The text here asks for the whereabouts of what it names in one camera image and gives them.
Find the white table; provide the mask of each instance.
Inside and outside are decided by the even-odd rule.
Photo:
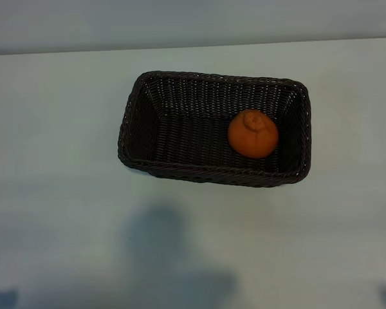
[[[128,170],[118,128],[150,70],[303,82],[310,174],[254,189]],[[173,204],[165,228],[157,203]],[[381,284],[386,39],[0,56],[0,292],[17,289],[15,308],[115,309],[133,294],[138,309],[379,309]]]

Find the orange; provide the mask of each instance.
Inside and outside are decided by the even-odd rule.
[[[279,142],[275,123],[255,109],[237,114],[229,125],[227,135],[234,150],[252,159],[266,158]]]

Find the dark brown wicker basket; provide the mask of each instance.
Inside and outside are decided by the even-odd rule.
[[[267,158],[236,153],[227,141],[238,112],[258,109],[279,129]],[[141,75],[124,113],[118,157],[153,176],[250,187],[301,181],[311,156],[306,87],[289,79],[154,71]]]

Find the basket rim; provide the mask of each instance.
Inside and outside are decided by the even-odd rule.
[[[304,139],[304,144],[306,146],[306,150],[302,154],[300,158],[300,163],[297,169],[294,169],[289,172],[266,172],[266,171],[258,171],[254,169],[245,169],[238,167],[228,167],[228,166],[216,166],[216,165],[196,165],[196,164],[181,164],[181,163],[169,163],[169,162],[161,162],[154,160],[143,160],[132,158],[127,150],[127,147],[124,143],[124,137],[126,132],[129,129],[129,123],[125,121],[126,115],[128,115],[134,104],[137,102],[138,95],[142,90],[145,81],[152,77],[174,77],[180,79],[190,79],[190,80],[207,80],[207,81],[217,81],[220,82],[224,80],[226,82],[234,82],[236,84],[258,84],[261,82],[270,82],[277,83],[281,86],[292,87],[295,91],[299,92],[302,96],[301,103],[304,105],[303,110],[306,111],[303,115],[303,119],[300,121],[305,121],[309,123],[308,127],[304,127],[304,132],[308,139]],[[282,178],[283,180],[287,178],[292,178],[296,182],[305,178],[308,175],[308,172],[311,167],[311,106],[308,96],[308,90],[301,82],[291,80],[291,79],[278,79],[274,77],[245,77],[245,76],[235,76],[235,75],[220,75],[220,74],[208,74],[208,73],[196,73],[196,72],[188,72],[188,71],[148,71],[141,74],[136,82],[134,83],[133,90],[129,95],[129,99],[126,104],[125,113],[123,117],[122,124],[120,126],[120,133],[118,139],[118,157],[120,161],[130,167],[137,168],[142,171],[152,171],[153,169],[163,170],[166,169],[168,171],[185,171],[185,172],[212,172],[212,174],[226,174],[229,173],[231,175],[248,175],[248,176],[263,176],[263,177],[272,177],[272,178]]]

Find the rectangular basket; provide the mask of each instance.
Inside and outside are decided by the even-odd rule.
[[[268,115],[279,145],[249,159],[228,144],[230,121],[244,109]],[[141,75],[118,139],[124,165],[153,176],[250,187],[296,183],[310,169],[310,101],[289,79],[153,71]]]

